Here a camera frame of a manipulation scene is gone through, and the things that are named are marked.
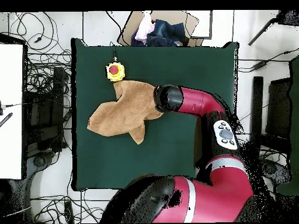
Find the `cable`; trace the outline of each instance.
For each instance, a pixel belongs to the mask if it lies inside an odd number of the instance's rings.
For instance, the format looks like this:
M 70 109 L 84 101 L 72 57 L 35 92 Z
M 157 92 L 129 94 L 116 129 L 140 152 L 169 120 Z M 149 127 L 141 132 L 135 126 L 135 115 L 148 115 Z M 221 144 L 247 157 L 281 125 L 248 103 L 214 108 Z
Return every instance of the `cable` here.
M 261 61 L 261 62 L 258 62 L 257 64 L 255 64 L 254 66 L 250 67 L 250 68 L 239 68 L 239 69 L 251 69 L 250 71 L 239 71 L 239 72 L 243 72 L 243 73 L 249 73 L 249 72 L 252 72 L 252 71 L 257 71 L 258 69 L 261 69 L 262 67 L 266 66 L 266 64 L 270 61 L 272 61 L 273 59 L 277 58 L 278 56 L 280 55 L 283 55 L 283 54 L 288 54 L 288 53 L 292 53 L 294 51 L 298 51 L 299 50 L 299 47 L 295 50 L 291 50 L 291 51 L 285 51 L 285 52 L 282 52 L 276 56 L 274 56 L 273 58 L 270 58 L 268 60 L 265 60 L 265 61 Z
M 268 105 L 269 105 L 269 104 L 267 104 L 267 105 L 263 106 L 263 107 L 262 107 L 262 109 L 263 109 L 263 108 L 265 108 L 265 107 L 266 107 L 266 106 L 268 106 Z M 248 117 L 249 115 L 251 115 L 251 114 L 252 114 L 252 112 L 251 112 L 251 113 L 249 113 L 248 115 L 246 115 L 244 118 L 247 118 L 247 117 Z M 244 118 L 241 118 L 241 119 L 240 119 L 240 122 L 241 122 L 241 121 L 242 121 Z
M 130 45 L 124 40 L 123 31 L 121 30 L 121 27 L 119 26 L 119 24 L 112 18 L 112 16 L 109 15 L 108 11 L 106 11 L 106 13 L 107 13 L 107 15 L 111 18 L 111 20 L 114 21 L 115 24 L 117 24 L 117 26 L 119 27 L 120 34 L 121 34 L 121 37 L 123 38 L 123 41 L 124 41 L 128 46 L 130 46 Z
M 57 163 L 57 162 L 58 162 L 58 160 L 59 160 L 59 155 L 60 155 L 60 152 L 58 153 L 58 157 L 57 157 L 57 160 L 56 160 L 56 162 L 52 163 L 51 165 L 54 165 L 55 163 Z
M 188 35 L 189 35 L 190 38 L 191 38 L 191 34 L 189 33 L 189 31 L 188 31 L 188 29 L 187 29 L 187 19 L 188 19 L 188 13 L 187 13 L 187 11 L 186 11 L 185 29 L 187 30 L 187 33 L 188 33 Z
M 69 178 L 69 182 L 68 182 L 68 185 L 67 185 L 67 196 L 64 196 L 64 195 L 56 195 L 56 196 L 52 196 L 52 197 L 62 197 L 61 199 L 59 199 L 59 200 L 51 200 L 35 217 L 34 217 L 34 221 L 35 222 L 37 222 L 38 221 L 38 219 L 39 219 L 39 217 L 40 217 L 40 215 L 42 215 L 42 214 L 48 214 L 49 216 L 50 216 L 50 218 L 51 218 L 51 220 L 47 220 L 47 221 L 45 221 L 45 222 L 43 222 L 43 223 L 46 223 L 46 222 L 52 222 L 52 224 L 55 224 L 55 222 L 56 221 L 58 221 L 58 223 L 59 224 L 63 224 L 61 221 L 60 221 L 60 217 L 61 216 L 64 216 L 65 218 L 66 218 L 66 216 L 68 216 L 68 215 L 66 215 L 65 213 L 61 213 L 60 211 L 59 211 L 59 209 L 57 208 L 57 204 L 59 203 L 59 202 L 61 202 L 61 201 L 65 201 L 65 200 L 70 200 L 73 204 L 75 204 L 76 206 L 79 206 L 80 207 L 80 210 L 81 210 L 81 212 L 79 213 L 79 214 L 81 214 L 81 217 L 80 218 L 77 218 L 76 216 L 78 215 L 78 214 L 76 214 L 76 215 L 74 215 L 74 218 L 76 218 L 77 220 L 79 219 L 79 221 L 80 221 L 80 223 L 82 222 L 82 220 L 83 219 L 86 219 L 87 217 L 89 217 L 89 216 L 91 216 L 91 217 L 93 217 L 93 219 L 95 220 L 95 222 L 96 223 L 98 223 L 98 218 L 96 218 L 92 213 L 92 211 L 91 211 L 91 209 L 89 208 L 89 209 L 86 209 L 84 206 L 82 206 L 82 199 L 81 199 L 81 205 L 79 205 L 79 204 L 77 204 L 69 195 L 68 195 L 68 188 L 69 188 L 69 185 L 70 185 L 70 183 L 71 183 L 71 179 L 72 179 L 72 172 L 71 172 L 71 176 L 70 176 L 70 178 Z M 38 199 L 42 199 L 42 198 L 48 198 L 48 197 L 40 197 L 40 198 L 32 198 L 32 199 L 30 199 L 30 200 L 38 200 Z M 55 208 L 56 209 L 49 209 L 49 207 L 51 207 L 51 206 L 55 206 Z M 53 218 L 53 216 L 51 215 L 51 211 L 53 211 L 53 212 L 55 212 L 56 213 L 56 219 L 54 219 Z M 88 216 L 87 217 L 85 217 L 85 218 L 82 218 L 82 213 L 83 212 L 86 212 L 87 214 L 88 214 Z
M 22 209 L 21 211 L 17 211 L 17 212 L 15 212 L 15 213 L 12 213 L 12 214 L 9 214 L 9 215 L 6 215 L 6 216 L 3 216 L 3 217 L 12 216 L 12 215 L 16 215 L 16 214 L 18 214 L 18 213 L 21 213 L 21 212 L 23 212 L 23 211 L 27 211 L 28 209 L 31 209 L 31 208 L 32 208 L 32 206 L 30 206 L 30 207 L 28 207 L 28 208 L 26 208 L 26 209 Z

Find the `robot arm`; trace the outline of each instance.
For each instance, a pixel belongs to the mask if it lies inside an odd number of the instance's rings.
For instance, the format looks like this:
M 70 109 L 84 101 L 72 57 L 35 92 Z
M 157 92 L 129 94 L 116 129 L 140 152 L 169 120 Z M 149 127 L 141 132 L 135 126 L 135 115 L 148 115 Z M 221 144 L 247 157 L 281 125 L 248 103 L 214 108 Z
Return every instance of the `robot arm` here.
M 203 155 L 196 163 L 194 178 L 155 176 L 129 186 L 129 190 L 136 189 L 136 196 L 122 222 L 236 221 L 253 192 L 221 103 L 204 91 L 173 85 L 156 86 L 154 101 L 161 112 L 201 118 Z M 143 189 L 138 191 L 141 183 Z

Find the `control buttons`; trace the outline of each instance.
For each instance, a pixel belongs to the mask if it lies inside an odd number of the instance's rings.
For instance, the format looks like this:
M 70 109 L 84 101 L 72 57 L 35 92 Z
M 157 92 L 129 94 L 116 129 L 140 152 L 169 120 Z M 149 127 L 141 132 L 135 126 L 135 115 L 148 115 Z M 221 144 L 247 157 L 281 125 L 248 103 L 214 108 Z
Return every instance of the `control buttons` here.
M 223 129 L 222 131 L 220 131 L 219 136 L 229 140 L 231 140 L 234 137 L 232 132 L 228 131 L 227 129 Z
M 213 124 L 217 144 L 225 149 L 235 151 L 238 149 L 237 139 L 232 127 L 225 120 L 218 120 Z

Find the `white screen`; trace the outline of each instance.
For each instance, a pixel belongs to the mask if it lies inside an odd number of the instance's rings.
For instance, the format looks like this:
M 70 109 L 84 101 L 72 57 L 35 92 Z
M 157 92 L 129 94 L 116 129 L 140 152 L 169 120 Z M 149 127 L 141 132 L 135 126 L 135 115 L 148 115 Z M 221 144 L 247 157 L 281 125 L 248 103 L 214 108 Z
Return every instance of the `white screen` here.
M 0 44 L 0 101 L 3 105 L 22 103 L 23 46 Z M 22 105 L 8 107 L 0 116 L 13 116 L 0 127 L 0 179 L 21 179 Z

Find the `cardboard box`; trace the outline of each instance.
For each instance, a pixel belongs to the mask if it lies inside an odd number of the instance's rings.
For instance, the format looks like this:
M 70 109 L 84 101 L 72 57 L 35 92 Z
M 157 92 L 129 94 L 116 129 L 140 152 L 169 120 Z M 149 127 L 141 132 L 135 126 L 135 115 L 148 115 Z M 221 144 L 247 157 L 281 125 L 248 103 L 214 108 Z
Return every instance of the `cardboard box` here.
M 126 43 L 128 43 L 129 45 L 131 45 L 132 35 L 138 29 L 143 17 L 144 15 L 140 11 L 132 11 L 131 14 L 129 15 L 127 19 L 127 23 L 124 25 L 124 29 L 123 29 L 123 38 L 126 41 Z M 188 38 L 190 38 L 190 35 L 192 35 L 196 25 L 199 22 L 197 18 L 181 10 L 154 10 L 151 13 L 151 17 L 153 21 L 156 21 L 156 19 L 164 20 L 168 22 L 170 25 L 183 23 L 185 27 L 185 36 Z M 117 42 L 123 46 L 127 46 L 123 38 L 122 35 L 120 34 L 119 38 L 117 39 Z M 203 39 L 201 38 L 198 38 L 197 40 L 190 39 L 188 42 L 188 46 L 191 47 L 200 46 L 202 42 Z

